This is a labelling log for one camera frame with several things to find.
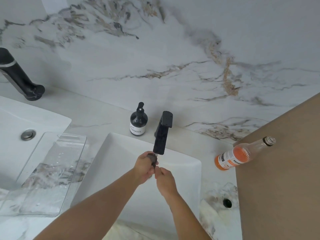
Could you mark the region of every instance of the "white sink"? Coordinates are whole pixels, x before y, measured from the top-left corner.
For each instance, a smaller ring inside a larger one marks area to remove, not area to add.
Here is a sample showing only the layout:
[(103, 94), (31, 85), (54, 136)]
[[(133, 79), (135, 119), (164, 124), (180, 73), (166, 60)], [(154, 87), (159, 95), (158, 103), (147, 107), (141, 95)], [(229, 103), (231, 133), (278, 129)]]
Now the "white sink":
[[(152, 149), (151, 143), (109, 133), (71, 205), (75, 205), (118, 179), (133, 168), (140, 154)], [(158, 156), (158, 162), (160, 167), (172, 172), (179, 193), (195, 216), (199, 217), (201, 162), (170, 149), (166, 149), (164, 155)], [(176, 233), (170, 208), (159, 193), (154, 176), (138, 187), (118, 219), (145, 230)]]
[[(63, 133), (71, 119), (0, 96), (0, 189), (10, 190), (45, 132)], [(34, 130), (33, 139), (21, 134)]]

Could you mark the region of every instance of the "clear acrylic tray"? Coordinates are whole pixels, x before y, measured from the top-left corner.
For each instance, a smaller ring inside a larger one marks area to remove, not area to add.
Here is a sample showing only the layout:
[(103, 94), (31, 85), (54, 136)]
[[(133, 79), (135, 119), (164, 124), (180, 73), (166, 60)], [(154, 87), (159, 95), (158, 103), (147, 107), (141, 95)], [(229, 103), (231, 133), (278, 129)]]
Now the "clear acrylic tray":
[(0, 216), (57, 216), (86, 139), (67, 133), (44, 133), (18, 176), (18, 187), (0, 189)]

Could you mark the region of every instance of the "faucet spout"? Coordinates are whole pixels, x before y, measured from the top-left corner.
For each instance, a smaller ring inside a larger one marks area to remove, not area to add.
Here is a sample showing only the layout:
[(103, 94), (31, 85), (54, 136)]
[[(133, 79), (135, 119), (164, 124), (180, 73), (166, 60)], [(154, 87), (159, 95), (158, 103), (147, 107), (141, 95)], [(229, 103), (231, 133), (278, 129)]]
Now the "faucet spout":
[(0, 72), (29, 101), (41, 98), (45, 87), (34, 84), (6, 48), (0, 48)]
[(163, 155), (165, 153), (166, 142), (169, 128), (172, 128), (173, 114), (169, 111), (163, 111), (157, 130), (154, 133), (155, 141), (153, 152)]

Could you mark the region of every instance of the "brown cabinet door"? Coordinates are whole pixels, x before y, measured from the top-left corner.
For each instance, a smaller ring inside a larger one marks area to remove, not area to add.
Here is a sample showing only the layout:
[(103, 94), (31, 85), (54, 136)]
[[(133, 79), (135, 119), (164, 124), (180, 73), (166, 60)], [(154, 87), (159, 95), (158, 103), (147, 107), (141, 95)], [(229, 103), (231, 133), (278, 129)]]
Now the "brown cabinet door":
[(320, 93), (238, 143), (265, 136), (276, 144), (236, 168), (243, 239), (320, 239)]

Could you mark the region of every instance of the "forearm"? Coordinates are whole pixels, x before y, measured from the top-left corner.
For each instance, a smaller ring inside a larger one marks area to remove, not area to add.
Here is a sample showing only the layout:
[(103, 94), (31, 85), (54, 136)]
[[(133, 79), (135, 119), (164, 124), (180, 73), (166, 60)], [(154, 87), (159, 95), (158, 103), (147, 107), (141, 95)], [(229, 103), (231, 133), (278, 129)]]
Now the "forearm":
[(34, 240), (101, 240), (139, 185), (130, 170), (104, 189), (67, 210)]
[(170, 206), (174, 225), (178, 238), (183, 240), (211, 240), (206, 231), (202, 228), (197, 218), (190, 210), (187, 203), (180, 195), (175, 195), (166, 200)]

